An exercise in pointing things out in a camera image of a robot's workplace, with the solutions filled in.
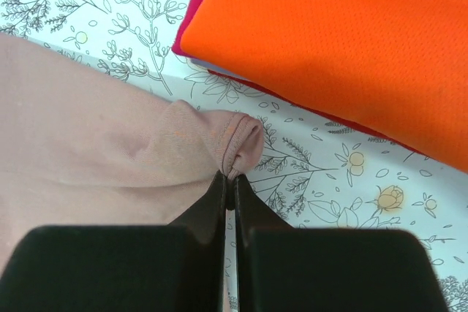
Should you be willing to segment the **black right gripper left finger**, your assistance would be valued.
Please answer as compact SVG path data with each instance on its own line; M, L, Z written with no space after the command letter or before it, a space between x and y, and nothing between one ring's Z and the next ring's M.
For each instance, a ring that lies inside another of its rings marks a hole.
M1 276L3 311L221 311L227 178L168 225L41 226Z

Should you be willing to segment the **pink printed t-shirt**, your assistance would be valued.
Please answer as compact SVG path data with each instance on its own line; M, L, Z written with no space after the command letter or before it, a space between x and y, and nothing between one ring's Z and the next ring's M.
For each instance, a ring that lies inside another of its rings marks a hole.
M1 276L41 226L168 225L263 153L244 113L169 102L1 36Z

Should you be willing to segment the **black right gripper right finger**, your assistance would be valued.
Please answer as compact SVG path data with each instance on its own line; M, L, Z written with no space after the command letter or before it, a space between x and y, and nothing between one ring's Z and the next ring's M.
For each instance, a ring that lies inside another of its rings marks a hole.
M446 311L423 246L394 229L299 229L233 183L241 311Z

